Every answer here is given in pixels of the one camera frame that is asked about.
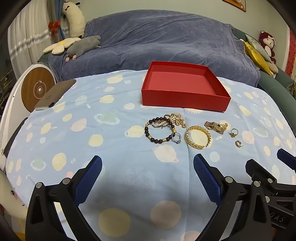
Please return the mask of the flower shaped cream pillow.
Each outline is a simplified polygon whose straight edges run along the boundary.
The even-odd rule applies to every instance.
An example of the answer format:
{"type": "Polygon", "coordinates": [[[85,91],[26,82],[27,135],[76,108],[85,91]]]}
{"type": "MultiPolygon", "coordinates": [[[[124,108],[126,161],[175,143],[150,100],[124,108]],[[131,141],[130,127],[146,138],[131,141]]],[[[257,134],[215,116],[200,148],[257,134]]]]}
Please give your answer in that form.
{"type": "Polygon", "coordinates": [[[60,42],[52,44],[43,50],[44,54],[52,53],[53,55],[62,54],[65,49],[71,47],[75,42],[80,41],[80,38],[66,38],[60,42]]]}

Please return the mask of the white curtain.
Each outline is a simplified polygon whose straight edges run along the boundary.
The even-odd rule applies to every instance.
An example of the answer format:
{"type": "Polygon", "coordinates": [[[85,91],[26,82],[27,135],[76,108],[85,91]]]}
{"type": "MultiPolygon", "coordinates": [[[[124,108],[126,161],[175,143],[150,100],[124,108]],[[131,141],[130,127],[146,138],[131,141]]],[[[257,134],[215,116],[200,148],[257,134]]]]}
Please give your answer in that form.
{"type": "Polygon", "coordinates": [[[48,22],[47,2],[35,0],[27,4],[9,26],[8,48],[17,79],[36,64],[43,50],[52,44],[48,22]]]}

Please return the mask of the red bow ribbon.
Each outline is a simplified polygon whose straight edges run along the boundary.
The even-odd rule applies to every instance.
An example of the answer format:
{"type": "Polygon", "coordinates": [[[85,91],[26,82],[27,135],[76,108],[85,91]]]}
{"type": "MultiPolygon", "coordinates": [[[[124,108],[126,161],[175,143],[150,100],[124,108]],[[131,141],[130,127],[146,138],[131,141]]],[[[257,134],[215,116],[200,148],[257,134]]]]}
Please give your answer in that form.
{"type": "Polygon", "coordinates": [[[48,28],[51,32],[51,38],[57,38],[58,37],[58,29],[60,27],[60,20],[57,20],[56,22],[49,22],[48,28]]]}

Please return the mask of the orange framed wall picture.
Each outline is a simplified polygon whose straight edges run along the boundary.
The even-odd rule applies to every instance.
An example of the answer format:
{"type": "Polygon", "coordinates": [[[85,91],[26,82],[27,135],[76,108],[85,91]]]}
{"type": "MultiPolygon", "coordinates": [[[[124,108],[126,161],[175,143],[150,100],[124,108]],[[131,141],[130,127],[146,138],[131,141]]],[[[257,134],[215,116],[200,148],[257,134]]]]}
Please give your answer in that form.
{"type": "Polygon", "coordinates": [[[246,12],[246,0],[223,0],[223,1],[246,12]]]}

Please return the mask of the blue grey bed blanket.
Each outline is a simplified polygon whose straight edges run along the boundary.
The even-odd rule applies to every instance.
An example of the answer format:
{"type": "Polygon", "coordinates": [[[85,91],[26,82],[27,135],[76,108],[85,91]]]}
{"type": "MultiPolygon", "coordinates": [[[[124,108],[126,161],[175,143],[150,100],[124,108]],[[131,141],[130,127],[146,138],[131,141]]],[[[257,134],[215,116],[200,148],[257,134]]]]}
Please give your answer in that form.
{"type": "Polygon", "coordinates": [[[245,54],[232,25],[201,15],[134,10],[101,16],[86,24],[85,36],[101,46],[74,61],[50,55],[57,80],[118,70],[146,70],[152,61],[205,65],[218,77],[257,86],[260,72],[245,54]]]}

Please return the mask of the round wooden white device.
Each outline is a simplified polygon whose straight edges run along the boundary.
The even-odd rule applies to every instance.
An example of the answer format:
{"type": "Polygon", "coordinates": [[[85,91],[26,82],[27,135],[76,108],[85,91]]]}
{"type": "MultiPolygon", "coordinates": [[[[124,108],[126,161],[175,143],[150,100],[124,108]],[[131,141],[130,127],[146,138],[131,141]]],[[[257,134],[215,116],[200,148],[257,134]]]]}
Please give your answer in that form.
{"type": "Polygon", "coordinates": [[[7,145],[12,145],[21,125],[38,101],[56,84],[53,72],[44,64],[31,65],[12,88],[1,117],[1,170],[5,169],[7,145]]]}

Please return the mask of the white alpaca plush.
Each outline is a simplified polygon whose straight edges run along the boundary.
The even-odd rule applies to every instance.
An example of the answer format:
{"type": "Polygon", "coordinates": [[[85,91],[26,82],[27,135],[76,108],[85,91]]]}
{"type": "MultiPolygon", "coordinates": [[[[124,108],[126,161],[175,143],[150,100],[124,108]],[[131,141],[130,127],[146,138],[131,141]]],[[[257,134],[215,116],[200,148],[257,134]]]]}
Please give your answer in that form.
{"type": "Polygon", "coordinates": [[[84,37],[84,29],[86,26],[85,17],[80,10],[80,2],[65,1],[62,6],[62,13],[69,24],[70,37],[84,37]]]}

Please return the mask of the red monkey plush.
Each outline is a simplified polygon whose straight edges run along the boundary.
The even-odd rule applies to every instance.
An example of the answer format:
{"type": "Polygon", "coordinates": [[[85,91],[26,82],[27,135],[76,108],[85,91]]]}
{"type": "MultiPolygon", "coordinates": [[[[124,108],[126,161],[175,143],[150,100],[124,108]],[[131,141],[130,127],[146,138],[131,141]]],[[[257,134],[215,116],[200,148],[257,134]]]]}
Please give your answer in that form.
{"type": "Polygon", "coordinates": [[[259,34],[259,42],[264,50],[267,52],[267,55],[270,57],[271,62],[276,64],[276,59],[274,58],[275,53],[273,51],[273,48],[275,46],[274,37],[265,31],[261,31],[259,34]]]}

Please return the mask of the grey seal plush toy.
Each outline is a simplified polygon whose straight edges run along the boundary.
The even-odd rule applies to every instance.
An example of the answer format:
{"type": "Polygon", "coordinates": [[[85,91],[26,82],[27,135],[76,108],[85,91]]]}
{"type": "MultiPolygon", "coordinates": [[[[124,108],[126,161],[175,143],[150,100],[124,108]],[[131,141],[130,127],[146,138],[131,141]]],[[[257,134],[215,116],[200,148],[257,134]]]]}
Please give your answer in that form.
{"type": "Polygon", "coordinates": [[[68,62],[70,60],[76,60],[78,57],[80,57],[84,53],[90,50],[93,50],[95,48],[100,48],[100,44],[101,44],[100,40],[101,40],[101,37],[97,35],[97,36],[86,37],[75,42],[73,45],[71,45],[67,49],[65,61],[68,62]]]}

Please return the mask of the brown phone case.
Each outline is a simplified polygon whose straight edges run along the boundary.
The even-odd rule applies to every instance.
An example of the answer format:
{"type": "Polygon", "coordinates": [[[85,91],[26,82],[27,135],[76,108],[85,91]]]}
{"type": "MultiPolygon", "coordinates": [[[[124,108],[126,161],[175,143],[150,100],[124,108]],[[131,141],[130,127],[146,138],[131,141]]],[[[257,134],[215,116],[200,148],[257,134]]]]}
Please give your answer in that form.
{"type": "Polygon", "coordinates": [[[76,80],[71,79],[55,84],[35,105],[35,110],[44,110],[53,107],[75,83],[76,80]]]}

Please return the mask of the red cardboard box tray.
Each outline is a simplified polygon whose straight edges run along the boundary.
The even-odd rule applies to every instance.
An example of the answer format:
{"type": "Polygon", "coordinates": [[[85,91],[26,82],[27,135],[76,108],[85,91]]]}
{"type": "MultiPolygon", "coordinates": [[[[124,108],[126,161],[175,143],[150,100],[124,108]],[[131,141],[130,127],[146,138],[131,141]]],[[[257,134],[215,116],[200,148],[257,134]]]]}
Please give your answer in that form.
{"type": "Polygon", "coordinates": [[[204,65],[152,61],[142,85],[142,104],[225,112],[231,97],[204,65]]]}

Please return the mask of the green sofa bed frame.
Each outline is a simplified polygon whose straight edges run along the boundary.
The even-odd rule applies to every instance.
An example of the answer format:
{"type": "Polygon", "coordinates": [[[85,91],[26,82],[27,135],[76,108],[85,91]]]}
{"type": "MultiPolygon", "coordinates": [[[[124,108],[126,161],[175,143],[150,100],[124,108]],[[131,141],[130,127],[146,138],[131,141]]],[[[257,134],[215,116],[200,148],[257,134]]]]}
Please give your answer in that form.
{"type": "Polygon", "coordinates": [[[244,32],[231,24],[226,24],[223,31],[222,37],[227,44],[226,52],[220,68],[214,69],[214,73],[265,91],[274,100],[295,133],[295,99],[286,89],[292,83],[292,79],[282,70],[279,70],[278,78],[273,78],[257,68],[250,57],[245,55],[243,42],[240,41],[240,37],[246,40],[244,32]]]}

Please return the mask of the gold cuff bangle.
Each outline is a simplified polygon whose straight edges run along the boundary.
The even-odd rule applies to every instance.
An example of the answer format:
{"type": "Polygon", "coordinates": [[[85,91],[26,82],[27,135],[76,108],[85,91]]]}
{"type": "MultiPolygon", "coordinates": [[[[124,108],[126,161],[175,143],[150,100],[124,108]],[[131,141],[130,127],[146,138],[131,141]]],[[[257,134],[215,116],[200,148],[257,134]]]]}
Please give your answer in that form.
{"type": "Polygon", "coordinates": [[[212,137],[207,129],[201,126],[191,126],[185,132],[185,141],[190,147],[202,150],[211,146],[212,137]]]}

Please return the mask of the blue planet print tablecloth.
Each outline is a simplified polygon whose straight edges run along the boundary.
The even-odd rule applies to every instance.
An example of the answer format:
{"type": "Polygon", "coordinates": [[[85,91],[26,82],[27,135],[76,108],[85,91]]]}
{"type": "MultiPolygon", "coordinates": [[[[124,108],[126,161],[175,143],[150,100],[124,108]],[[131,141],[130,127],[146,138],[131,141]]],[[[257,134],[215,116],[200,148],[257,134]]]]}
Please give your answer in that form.
{"type": "Polygon", "coordinates": [[[211,146],[200,151],[223,175],[250,183],[245,163],[254,159],[278,182],[295,184],[295,172],[276,156],[281,148],[295,154],[295,136],[266,92],[220,78],[231,96],[224,113],[144,106],[145,74],[78,78],[56,106],[31,113],[6,161],[24,204],[37,182],[57,184],[97,155],[102,172],[79,208],[102,240],[195,240],[216,208],[193,168],[199,151],[185,141],[153,144],[144,134],[148,120],[170,113],[188,127],[213,121],[238,130],[237,138],[211,132],[211,146]]]}

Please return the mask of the gold hoop earring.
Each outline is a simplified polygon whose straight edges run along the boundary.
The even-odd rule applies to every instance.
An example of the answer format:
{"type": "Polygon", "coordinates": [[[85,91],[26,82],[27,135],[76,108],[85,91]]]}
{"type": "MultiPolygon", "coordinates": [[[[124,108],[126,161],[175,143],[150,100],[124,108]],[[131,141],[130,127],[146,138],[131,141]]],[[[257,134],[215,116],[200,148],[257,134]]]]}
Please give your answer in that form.
{"type": "Polygon", "coordinates": [[[235,145],[238,148],[241,148],[242,147],[242,143],[239,140],[235,141],[235,145]]]}

